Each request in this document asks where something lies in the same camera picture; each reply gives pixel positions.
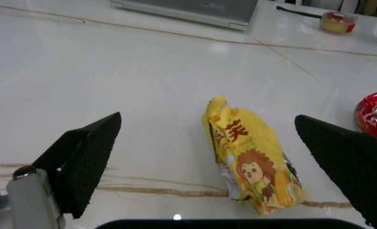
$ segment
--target laptop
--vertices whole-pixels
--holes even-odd
[[[247,30],[258,0],[110,0],[111,6]]]

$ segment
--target textured rubber pad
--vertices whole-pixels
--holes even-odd
[[[295,125],[319,166],[377,228],[377,139],[304,115]]]
[[[79,218],[89,203],[121,127],[120,113],[64,133],[34,163],[47,171],[63,213]]]

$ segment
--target chinese character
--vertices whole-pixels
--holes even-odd
[[[217,139],[218,145],[220,145],[221,140],[223,139],[223,135],[220,134],[218,131],[215,131],[215,138]]]
[[[232,122],[232,124],[227,125],[226,130],[230,130],[228,134],[230,135],[232,139],[232,142],[235,142],[237,140],[238,135],[247,135],[248,131],[245,130],[245,127],[241,125],[241,120],[235,120]]]

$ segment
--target black cable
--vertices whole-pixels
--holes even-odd
[[[341,10],[341,8],[342,8],[342,6],[343,6],[343,3],[344,3],[344,0],[341,1],[340,7],[338,8],[337,11],[340,11],[340,10]]]
[[[305,13],[305,12],[299,12],[299,11],[294,11],[294,10],[288,10],[288,9],[283,8],[282,6],[276,6],[276,9],[277,10],[286,11],[286,12],[289,12],[289,13],[299,14],[299,15],[302,15],[302,16],[305,16],[305,17],[319,18],[319,19],[322,18],[321,15],[312,14],[312,13]]]
[[[357,13],[358,7],[360,6],[360,4],[361,4],[361,0],[358,0],[357,7],[356,7],[356,10],[354,11],[354,13]]]

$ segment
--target white marble table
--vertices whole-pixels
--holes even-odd
[[[0,0],[0,189],[66,130],[120,111],[109,169],[83,217],[67,217],[68,228],[175,214],[259,218],[225,197],[201,126],[208,100],[226,94],[275,129],[309,201],[346,203],[293,119],[306,114],[356,128],[355,105],[377,91],[377,19],[358,22],[351,35],[330,35],[314,19],[260,1],[241,33],[112,9],[106,0]],[[366,227],[353,208],[299,205],[267,218]]]

